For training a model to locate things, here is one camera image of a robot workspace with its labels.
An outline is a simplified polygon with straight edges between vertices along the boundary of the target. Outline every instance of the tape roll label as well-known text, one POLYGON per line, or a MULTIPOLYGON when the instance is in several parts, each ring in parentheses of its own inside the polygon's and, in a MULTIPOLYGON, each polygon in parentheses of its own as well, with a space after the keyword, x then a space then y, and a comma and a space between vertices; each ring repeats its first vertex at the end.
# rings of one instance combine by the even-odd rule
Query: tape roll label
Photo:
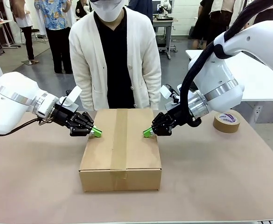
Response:
POLYGON ((228 113, 222 113, 219 115, 219 118, 222 120, 222 121, 225 121, 225 122, 228 122, 228 123, 236 123, 237 122, 237 118, 234 117, 233 115, 231 114, 228 114, 228 113))

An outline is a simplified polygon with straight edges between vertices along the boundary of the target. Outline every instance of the neck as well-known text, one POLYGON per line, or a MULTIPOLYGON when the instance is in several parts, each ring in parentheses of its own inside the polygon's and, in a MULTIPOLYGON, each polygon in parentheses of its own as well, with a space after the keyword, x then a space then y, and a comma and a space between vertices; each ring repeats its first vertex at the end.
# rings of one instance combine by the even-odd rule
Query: neck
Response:
POLYGON ((112 30, 115 30, 115 28, 121 23, 122 19, 124 18, 124 15, 125 15, 125 12, 124 12, 124 9, 122 9, 121 13, 120 13, 119 16, 116 18, 115 21, 106 22, 106 21, 103 21, 101 18, 100 18, 100 20, 101 20, 102 23, 103 23, 104 25, 106 25, 107 27, 109 27, 109 28, 112 29, 112 30))

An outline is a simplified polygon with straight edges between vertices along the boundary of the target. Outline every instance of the black polo shirt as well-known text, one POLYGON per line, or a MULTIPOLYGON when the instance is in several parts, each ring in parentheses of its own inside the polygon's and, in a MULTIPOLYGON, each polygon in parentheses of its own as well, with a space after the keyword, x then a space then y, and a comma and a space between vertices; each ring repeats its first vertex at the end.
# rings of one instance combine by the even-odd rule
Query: black polo shirt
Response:
POLYGON ((127 13, 113 31, 94 12, 107 65, 107 100, 109 108, 134 108, 131 79, 127 68, 127 13))

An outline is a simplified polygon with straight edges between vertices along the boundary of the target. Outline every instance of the blue floral shirt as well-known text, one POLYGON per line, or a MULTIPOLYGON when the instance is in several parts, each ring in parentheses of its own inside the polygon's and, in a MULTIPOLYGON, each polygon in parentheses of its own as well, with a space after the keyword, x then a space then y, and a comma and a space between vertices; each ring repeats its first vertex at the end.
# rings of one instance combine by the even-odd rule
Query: blue floral shirt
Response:
POLYGON ((65 29, 67 21, 62 9, 66 0, 35 0, 35 8, 40 9, 45 27, 50 30, 65 29))

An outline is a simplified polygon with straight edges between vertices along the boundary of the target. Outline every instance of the tape roll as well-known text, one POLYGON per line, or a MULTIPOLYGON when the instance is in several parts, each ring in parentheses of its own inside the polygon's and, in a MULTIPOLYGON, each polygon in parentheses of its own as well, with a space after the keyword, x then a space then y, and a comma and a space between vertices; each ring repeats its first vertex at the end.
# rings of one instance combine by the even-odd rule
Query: tape roll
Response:
POLYGON ((214 117, 213 126, 223 133, 235 133, 240 126, 238 112, 230 110, 227 113, 217 113, 214 117))

